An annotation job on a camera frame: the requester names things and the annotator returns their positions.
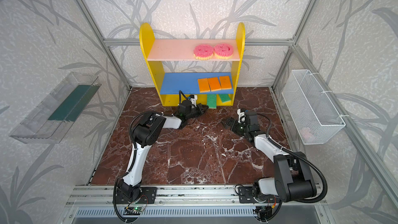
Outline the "green sponge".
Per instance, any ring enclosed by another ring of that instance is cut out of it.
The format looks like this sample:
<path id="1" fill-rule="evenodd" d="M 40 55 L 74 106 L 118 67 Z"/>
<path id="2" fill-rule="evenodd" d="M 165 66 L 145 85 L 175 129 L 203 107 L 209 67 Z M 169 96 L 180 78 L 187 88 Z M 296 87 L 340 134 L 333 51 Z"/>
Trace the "green sponge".
<path id="1" fill-rule="evenodd" d="M 207 95 L 207 106 L 210 109 L 217 108 L 217 95 L 216 94 L 208 94 Z"/>
<path id="2" fill-rule="evenodd" d="M 231 98 L 228 94 L 219 94 L 218 96 L 222 103 L 228 103 L 231 101 Z"/>

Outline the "yellow sponge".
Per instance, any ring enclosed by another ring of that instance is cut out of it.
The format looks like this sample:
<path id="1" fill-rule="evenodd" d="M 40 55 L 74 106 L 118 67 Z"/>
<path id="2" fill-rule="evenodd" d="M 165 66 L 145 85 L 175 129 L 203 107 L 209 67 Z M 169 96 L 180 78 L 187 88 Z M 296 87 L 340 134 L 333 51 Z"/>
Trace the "yellow sponge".
<path id="1" fill-rule="evenodd" d="M 198 79 L 198 86 L 199 86 L 200 93 L 211 92 L 207 78 Z"/>

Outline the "orange sponge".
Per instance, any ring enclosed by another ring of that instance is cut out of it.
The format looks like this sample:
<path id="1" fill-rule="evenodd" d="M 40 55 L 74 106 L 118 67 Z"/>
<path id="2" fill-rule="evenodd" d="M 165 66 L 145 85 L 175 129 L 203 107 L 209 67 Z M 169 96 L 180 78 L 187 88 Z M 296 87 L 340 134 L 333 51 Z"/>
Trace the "orange sponge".
<path id="1" fill-rule="evenodd" d="M 219 77 L 220 86 L 222 90 L 231 90 L 232 84 L 229 76 L 220 76 Z"/>
<path id="2" fill-rule="evenodd" d="M 208 84 L 209 84 L 211 92 L 222 90 L 219 78 L 217 78 L 217 77 L 209 78 Z"/>

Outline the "pink smiley sponge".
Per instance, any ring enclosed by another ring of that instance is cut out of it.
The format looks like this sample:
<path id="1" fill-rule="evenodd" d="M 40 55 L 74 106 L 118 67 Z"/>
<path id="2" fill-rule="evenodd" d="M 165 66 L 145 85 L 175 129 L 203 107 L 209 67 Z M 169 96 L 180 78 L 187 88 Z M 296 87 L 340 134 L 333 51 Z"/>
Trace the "pink smiley sponge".
<path id="1" fill-rule="evenodd" d="M 227 43 L 217 44 L 214 47 L 214 57 L 221 60 L 229 60 L 234 55 L 234 47 Z"/>
<path id="2" fill-rule="evenodd" d="M 196 60 L 209 60 L 214 57 L 214 48 L 211 45 L 197 45 L 193 51 Z"/>

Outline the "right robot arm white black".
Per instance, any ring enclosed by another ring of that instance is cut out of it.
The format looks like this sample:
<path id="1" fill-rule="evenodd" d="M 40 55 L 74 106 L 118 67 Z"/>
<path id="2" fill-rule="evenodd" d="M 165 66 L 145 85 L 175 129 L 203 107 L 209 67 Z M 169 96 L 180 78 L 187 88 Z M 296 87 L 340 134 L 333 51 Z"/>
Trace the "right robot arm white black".
<path id="1" fill-rule="evenodd" d="M 293 152 L 277 143 L 261 130 L 258 116 L 263 114 L 239 109 L 238 118 L 227 118 L 221 123 L 240 137 L 246 138 L 274 164 L 274 177 L 259 179 L 254 185 L 261 195 L 275 195 L 283 202 L 316 203 L 323 200 L 328 184 L 322 172 L 302 152 Z"/>

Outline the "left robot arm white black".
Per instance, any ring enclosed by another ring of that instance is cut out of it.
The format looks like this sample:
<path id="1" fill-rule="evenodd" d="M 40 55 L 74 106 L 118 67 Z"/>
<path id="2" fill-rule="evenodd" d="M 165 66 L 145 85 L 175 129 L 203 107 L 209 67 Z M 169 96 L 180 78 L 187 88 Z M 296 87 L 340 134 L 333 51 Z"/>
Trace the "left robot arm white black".
<path id="1" fill-rule="evenodd" d="M 193 104 L 191 100 L 184 100 L 178 105 L 174 115 L 165 115 L 155 111 L 147 111 L 137 115 L 138 120 L 129 126 L 129 137 L 133 144 L 131 157 L 126 172 L 115 180 L 113 203 L 117 197 L 122 197 L 128 203 L 139 200 L 142 196 L 141 182 L 143 168 L 149 149 L 157 141 L 162 129 L 182 129 L 188 120 L 202 116 L 209 106 Z"/>

